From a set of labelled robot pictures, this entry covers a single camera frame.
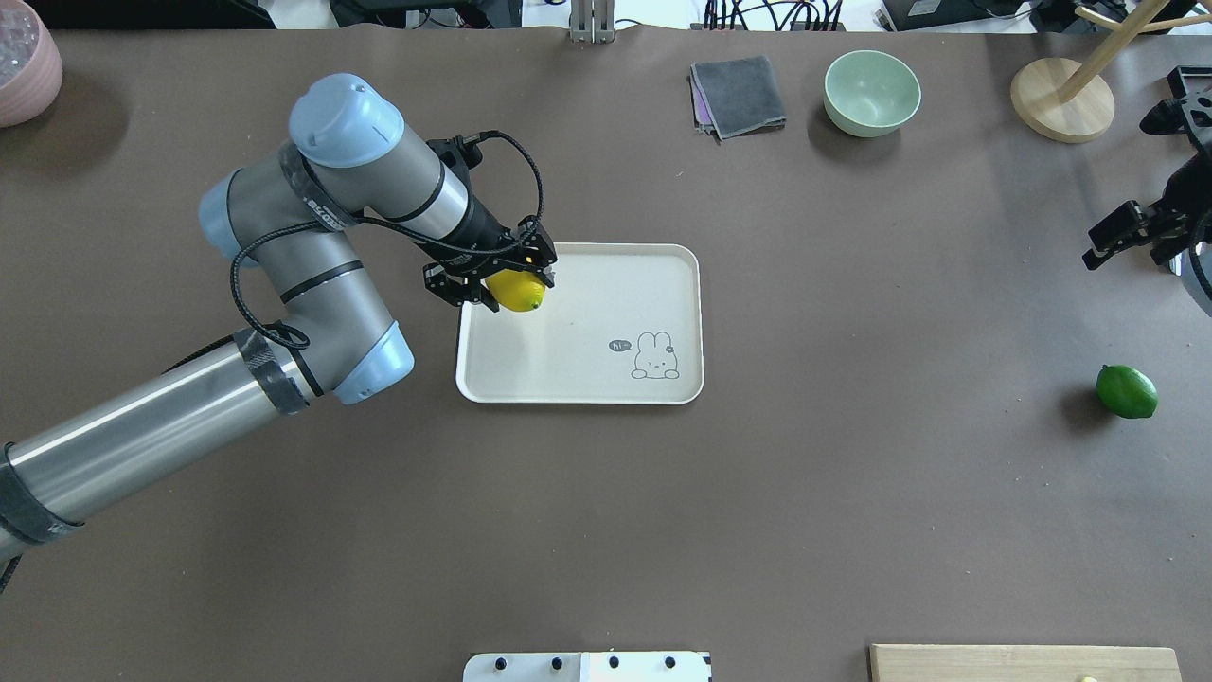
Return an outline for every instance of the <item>cartoon bunny drawing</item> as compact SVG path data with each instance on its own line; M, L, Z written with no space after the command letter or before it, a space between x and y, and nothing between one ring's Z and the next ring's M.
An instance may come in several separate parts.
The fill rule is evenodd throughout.
M635 369L631 379L678 379L678 356L665 331L645 331L635 344Z

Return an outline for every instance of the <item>blue joint cap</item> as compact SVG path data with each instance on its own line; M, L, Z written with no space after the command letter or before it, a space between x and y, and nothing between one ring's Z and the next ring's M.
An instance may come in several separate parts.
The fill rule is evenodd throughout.
M361 403L408 377L412 362L412 351L408 350L404 333L400 333L400 322L393 321L375 348L332 392L347 406Z
M404 130L400 110L348 73L315 81L291 109L291 141L309 160L333 168L382 157L400 142Z
M239 168L229 172L227 177L216 183L215 187L211 187L202 195L201 202L198 204L198 222L202 225L202 234L206 235L206 240L211 242L211 246L218 248L223 253L223 257L229 260L240 252L240 242L235 237L235 229L231 228L231 216L227 210L228 189L231 187L231 178L238 172L240 172ZM245 258L245 263L258 264L252 258Z

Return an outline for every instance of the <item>wooden board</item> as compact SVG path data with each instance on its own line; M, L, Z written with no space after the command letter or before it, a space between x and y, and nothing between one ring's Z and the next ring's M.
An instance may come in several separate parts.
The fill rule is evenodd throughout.
M1174 649L871 644L874 682L1182 682Z

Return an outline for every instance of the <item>round wooden base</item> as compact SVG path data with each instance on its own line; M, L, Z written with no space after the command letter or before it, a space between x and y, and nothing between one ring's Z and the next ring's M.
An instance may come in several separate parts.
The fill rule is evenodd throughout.
M1094 76L1068 102L1058 91L1081 67L1073 59L1050 57L1023 67L1010 84L1010 101L1031 130L1058 142L1090 142L1107 132L1115 118L1115 97L1107 81Z

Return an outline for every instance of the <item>green bowl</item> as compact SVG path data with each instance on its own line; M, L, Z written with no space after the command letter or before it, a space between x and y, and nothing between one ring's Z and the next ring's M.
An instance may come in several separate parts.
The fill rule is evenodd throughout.
M921 104L921 85L904 62L858 50L834 59L825 71L825 113L856 137L879 137L901 127Z

